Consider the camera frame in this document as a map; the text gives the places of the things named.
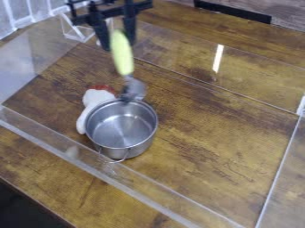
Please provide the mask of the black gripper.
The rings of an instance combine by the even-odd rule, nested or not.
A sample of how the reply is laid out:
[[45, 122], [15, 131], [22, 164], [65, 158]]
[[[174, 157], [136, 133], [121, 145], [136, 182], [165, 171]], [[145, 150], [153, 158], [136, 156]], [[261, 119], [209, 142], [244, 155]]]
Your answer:
[[[137, 16], [153, 7], [153, 0], [124, 0], [125, 3], [114, 8], [101, 9], [101, 5], [113, 4], [117, 0], [102, 0], [97, 3], [94, 0], [66, 0], [66, 5], [71, 10], [71, 22], [74, 25], [97, 25], [94, 26], [95, 35], [101, 41], [102, 48], [110, 51], [110, 33], [106, 25], [106, 19], [124, 16], [126, 37], [130, 45], [137, 42]], [[87, 3], [87, 13], [81, 15], [77, 13], [77, 4]]]

